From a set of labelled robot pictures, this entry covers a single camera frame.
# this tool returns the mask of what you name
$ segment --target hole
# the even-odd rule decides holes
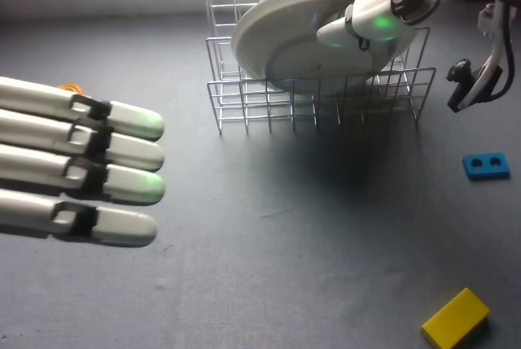
[[[481,159],[473,159],[471,165],[473,168],[482,168],[483,162],[481,162]]]
[[[495,168],[499,168],[501,166],[501,161],[499,160],[499,158],[491,158],[490,164]]]

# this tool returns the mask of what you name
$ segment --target gray table surface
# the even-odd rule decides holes
[[[468,286],[492,309],[473,347],[519,348],[519,79],[495,103],[445,105],[448,68],[488,56],[479,8],[432,18],[420,128],[392,117],[377,138],[288,123],[220,137],[203,16],[2,25],[2,75],[164,115],[168,192],[144,249],[1,236],[0,347],[427,348],[420,325]],[[490,151],[512,178],[469,182],[462,157]]]

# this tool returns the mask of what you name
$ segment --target blue block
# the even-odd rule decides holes
[[[501,152],[482,155],[467,155],[463,158],[463,168],[469,180],[496,180],[510,177],[505,156]]]

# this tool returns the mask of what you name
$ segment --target plate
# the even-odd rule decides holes
[[[317,40],[317,30],[331,15],[342,11],[354,0],[264,0],[252,7],[237,23],[232,36],[232,50],[248,77],[267,78],[271,85],[296,94],[360,87],[369,77],[384,68],[396,55],[407,49],[414,33],[387,42],[371,42],[360,50],[358,39],[343,47],[326,46]],[[287,78],[304,78],[294,85]]]

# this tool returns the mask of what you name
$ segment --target wire basket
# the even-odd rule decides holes
[[[435,68],[420,68],[430,29],[418,28],[416,40],[402,55],[392,60],[378,75],[353,89],[349,81],[356,76],[323,76],[300,79],[288,77],[289,91],[277,89],[278,80],[255,80],[238,65],[231,50],[231,35],[241,16],[262,0],[205,0],[212,36],[206,40],[212,81],[208,96],[219,133],[223,124],[242,121],[248,131],[252,121],[311,120],[319,126],[326,120],[342,125],[348,118],[362,122],[370,114],[409,111],[419,122],[429,94]],[[324,87],[335,81],[344,89],[330,94]],[[307,95],[298,95],[305,85]]]

